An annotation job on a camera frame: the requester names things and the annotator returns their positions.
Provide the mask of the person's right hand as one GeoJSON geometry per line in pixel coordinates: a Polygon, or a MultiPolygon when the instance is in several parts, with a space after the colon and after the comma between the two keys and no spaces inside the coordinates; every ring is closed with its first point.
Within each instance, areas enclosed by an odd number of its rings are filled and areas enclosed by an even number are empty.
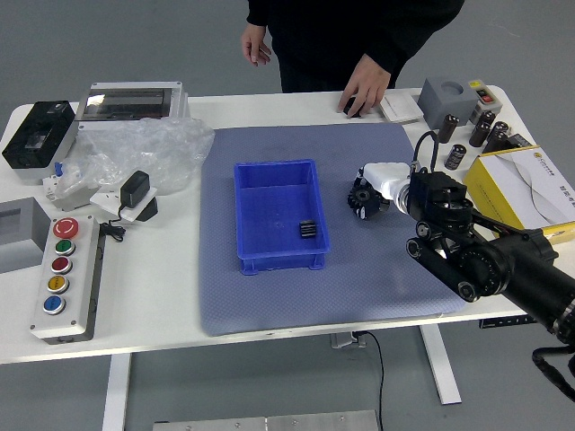
{"type": "Polygon", "coordinates": [[[244,58],[252,66],[265,66],[271,60],[272,51],[265,43],[266,27],[248,23],[241,36],[244,58]]]}

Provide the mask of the person's left hand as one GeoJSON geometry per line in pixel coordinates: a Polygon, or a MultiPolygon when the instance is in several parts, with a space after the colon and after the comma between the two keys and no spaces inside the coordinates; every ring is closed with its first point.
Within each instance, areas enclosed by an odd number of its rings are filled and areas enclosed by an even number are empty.
{"type": "Polygon", "coordinates": [[[348,108],[348,117],[363,116],[378,105],[384,97],[391,81],[391,74],[375,60],[364,54],[357,63],[344,88],[338,104],[338,112],[343,112],[349,100],[355,101],[348,108]]]}

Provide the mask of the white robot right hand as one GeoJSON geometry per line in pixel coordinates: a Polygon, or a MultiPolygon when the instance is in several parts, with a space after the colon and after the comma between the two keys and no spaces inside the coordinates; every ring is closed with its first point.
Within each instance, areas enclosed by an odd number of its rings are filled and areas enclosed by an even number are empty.
{"type": "Polygon", "coordinates": [[[347,202],[354,214],[367,220],[394,205],[407,214],[410,167],[406,163],[367,163],[358,174],[347,202]]]}

